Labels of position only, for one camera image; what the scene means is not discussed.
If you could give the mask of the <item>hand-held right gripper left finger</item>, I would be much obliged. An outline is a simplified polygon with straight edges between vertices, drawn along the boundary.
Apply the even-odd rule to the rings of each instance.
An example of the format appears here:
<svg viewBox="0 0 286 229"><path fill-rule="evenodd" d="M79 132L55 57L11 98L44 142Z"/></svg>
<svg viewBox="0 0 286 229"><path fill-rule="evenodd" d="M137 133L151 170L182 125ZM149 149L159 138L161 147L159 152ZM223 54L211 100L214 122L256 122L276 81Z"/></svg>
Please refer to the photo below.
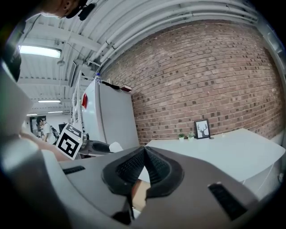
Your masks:
<svg viewBox="0 0 286 229"><path fill-rule="evenodd" d="M132 210L132 190L144 168L144 154L139 147L60 163L65 224L145 225L146 211L134 218Z"/></svg>

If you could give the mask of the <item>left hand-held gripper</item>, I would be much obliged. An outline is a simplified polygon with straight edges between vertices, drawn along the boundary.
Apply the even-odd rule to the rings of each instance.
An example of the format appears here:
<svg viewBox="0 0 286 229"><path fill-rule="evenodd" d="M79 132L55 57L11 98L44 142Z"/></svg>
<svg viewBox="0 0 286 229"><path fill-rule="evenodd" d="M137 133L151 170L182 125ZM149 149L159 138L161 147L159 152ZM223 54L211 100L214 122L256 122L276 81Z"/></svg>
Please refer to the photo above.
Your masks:
<svg viewBox="0 0 286 229"><path fill-rule="evenodd" d="M99 157L110 154L109 144L89 140L89 135L71 124L63 128L56 148L67 158L75 160L78 153L84 156Z"/></svg>

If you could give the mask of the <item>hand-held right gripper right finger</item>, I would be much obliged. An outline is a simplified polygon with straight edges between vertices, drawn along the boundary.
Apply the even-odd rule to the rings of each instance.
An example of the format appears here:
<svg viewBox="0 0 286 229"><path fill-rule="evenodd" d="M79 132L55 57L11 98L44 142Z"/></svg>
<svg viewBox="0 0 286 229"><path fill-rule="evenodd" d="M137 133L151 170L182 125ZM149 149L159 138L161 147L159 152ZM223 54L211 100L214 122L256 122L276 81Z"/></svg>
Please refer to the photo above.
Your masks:
<svg viewBox="0 0 286 229"><path fill-rule="evenodd" d="M209 162L145 147L150 188L137 228L234 228L257 205L242 183Z"/></svg>

